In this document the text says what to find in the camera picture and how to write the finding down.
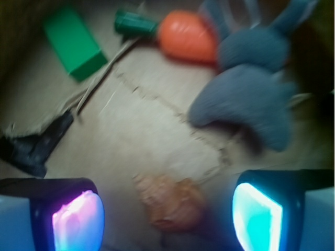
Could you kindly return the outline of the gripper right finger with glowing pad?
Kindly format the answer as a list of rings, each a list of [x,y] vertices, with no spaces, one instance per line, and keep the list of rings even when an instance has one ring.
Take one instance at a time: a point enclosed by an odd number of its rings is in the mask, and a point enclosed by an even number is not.
[[[243,250],[334,250],[334,171],[247,170],[232,220]]]

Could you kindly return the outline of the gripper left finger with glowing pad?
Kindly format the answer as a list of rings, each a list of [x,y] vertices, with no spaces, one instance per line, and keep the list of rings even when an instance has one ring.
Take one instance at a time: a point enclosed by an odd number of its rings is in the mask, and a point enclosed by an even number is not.
[[[90,179],[1,180],[1,250],[100,250],[104,227]]]

